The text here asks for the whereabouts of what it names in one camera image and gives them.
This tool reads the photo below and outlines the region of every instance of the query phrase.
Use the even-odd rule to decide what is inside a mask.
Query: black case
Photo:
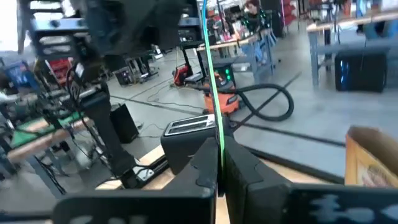
[[[128,144],[138,136],[136,124],[125,104],[112,105],[110,118],[121,143]]]
[[[360,49],[336,54],[336,89],[382,92],[386,85],[387,52],[388,49]]]
[[[223,118],[224,135],[233,137],[229,128],[229,119]],[[207,138],[215,137],[216,130],[209,128],[201,131],[165,136],[167,128],[160,137],[160,143],[173,174],[177,175],[191,160]]]

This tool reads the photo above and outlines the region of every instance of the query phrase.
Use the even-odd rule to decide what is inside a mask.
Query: concrete floor
[[[292,117],[278,123],[263,121],[244,108],[232,115],[233,121],[247,121],[234,136],[243,146],[343,177],[345,134],[351,125],[379,128],[398,139],[398,126],[395,125],[398,91],[388,88],[383,94],[337,92],[333,75],[327,75],[324,68],[320,70],[320,86],[314,89],[307,33],[303,29],[298,32],[296,27],[292,25],[290,34],[274,47],[274,58],[281,59],[281,63],[276,65],[274,76],[267,78],[269,83],[286,86],[292,95],[295,102]],[[192,50],[187,53],[194,72],[199,71],[195,54]],[[182,54],[178,57],[177,65],[181,65],[184,63]],[[125,103],[134,121],[143,125],[141,137],[124,146],[138,158],[160,144],[161,129],[169,122],[199,115],[205,107],[199,91],[169,87],[175,58],[173,51],[158,60],[155,64],[160,68],[159,76],[144,84],[120,87],[116,79],[109,81],[112,103]],[[253,84],[250,73],[236,73],[235,77],[238,87]],[[258,90],[247,96],[259,107],[274,94],[274,90]],[[277,95],[261,113],[278,114],[286,109],[287,100]],[[55,199],[34,176],[20,175],[17,187],[1,189],[0,210],[51,208]]]

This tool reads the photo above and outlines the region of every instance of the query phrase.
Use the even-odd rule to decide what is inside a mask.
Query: black hose
[[[257,111],[253,105],[250,103],[249,99],[246,97],[246,95],[244,94],[244,92],[247,91],[253,91],[253,90],[259,90],[259,89],[265,89],[265,88],[271,88],[271,89],[276,89],[279,92],[281,92],[283,95],[286,96],[289,107],[287,108],[286,113],[280,115],[280,116],[267,116],[264,115],[262,113],[260,113],[259,111]],[[201,90],[204,92],[210,92],[209,88],[206,87],[201,87],[201,86],[196,86],[194,87],[194,89],[197,90]],[[237,94],[239,95],[242,100],[243,103],[249,108],[249,110],[257,117],[265,120],[265,121],[284,121],[287,118],[289,118],[294,110],[294,101],[292,98],[292,95],[290,95],[290,93],[286,90],[286,88],[276,85],[276,84],[270,84],[270,83],[265,83],[265,84],[258,84],[258,85],[252,85],[252,86],[247,86],[247,87],[243,87],[243,88],[238,88],[238,89],[229,89],[229,90],[218,90],[218,93],[223,93],[223,94]]]

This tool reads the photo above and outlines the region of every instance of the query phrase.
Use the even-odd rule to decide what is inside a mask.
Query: table
[[[331,57],[326,61],[319,63],[318,55],[330,55],[338,53],[342,50],[363,49],[363,43],[357,44],[325,44],[318,45],[318,33],[324,31],[331,31],[335,26],[357,26],[361,24],[369,24],[371,22],[381,22],[398,19],[398,10],[387,12],[371,12],[363,17],[344,17],[338,19],[336,22],[313,23],[307,26],[308,38],[310,40],[310,54],[311,54],[311,72],[312,85],[319,85],[319,68],[324,65],[331,65]],[[366,47],[398,47],[398,41],[395,39],[376,39],[367,40]]]
[[[244,56],[236,56],[236,57],[225,57],[225,58],[216,58],[212,57],[213,65],[216,64],[233,64],[233,63],[250,63],[251,69],[254,76],[255,83],[260,83],[260,74],[265,73],[266,70],[271,70],[271,75],[274,74],[274,64],[272,61],[272,53],[271,53],[271,35],[272,29],[263,29],[249,37],[244,39],[231,39],[225,42],[220,42],[215,45],[211,45],[211,50],[222,50],[229,47],[240,47],[241,45],[248,45],[249,46],[249,53]],[[262,66],[258,66],[256,62],[256,56],[254,53],[255,43],[260,39],[263,38],[265,40],[264,46],[261,46],[261,50],[263,53],[265,52],[267,55],[267,63]],[[201,57],[207,59],[205,46],[201,45],[197,48],[198,54],[203,54]]]
[[[162,146],[156,147],[154,150],[146,154],[144,157],[140,159],[140,162],[143,165],[149,165],[154,162],[156,159],[164,155],[164,151]],[[328,182],[322,181],[320,179],[311,177],[307,174],[303,174],[299,171],[292,170],[280,165],[277,165],[273,162],[262,160],[267,166],[276,170],[280,175],[289,179],[292,182],[298,183],[308,183],[308,184],[328,184]],[[143,189],[144,190],[160,190],[164,188],[172,179],[174,178],[173,173],[170,169],[167,169],[165,172],[157,176],[153,181],[149,182]],[[96,188],[96,190],[115,190],[121,187],[120,180],[112,180],[101,184]],[[226,205],[225,197],[217,198],[217,208],[216,208],[216,223],[225,224],[229,223],[228,209]]]
[[[88,126],[92,126],[92,120],[84,118]],[[71,130],[76,133],[85,130],[85,125],[81,120],[76,120],[76,114],[60,121],[61,124],[70,123]],[[36,174],[43,180],[44,184],[50,189],[51,193],[56,197],[60,198],[62,193],[59,191],[57,186],[54,184],[51,177],[47,175],[47,171],[39,164],[35,154],[38,152],[46,151],[49,147],[64,141],[70,137],[70,133],[65,129],[55,130],[52,125],[49,125],[44,119],[37,119],[27,124],[20,126],[19,128],[28,131],[42,131],[46,135],[37,138],[34,134],[27,134],[21,132],[15,132],[11,143],[11,146],[15,146],[15,149],[8,152],[7,158],[10,162],[19,162],[27,160],[29,164],[34,168]]]

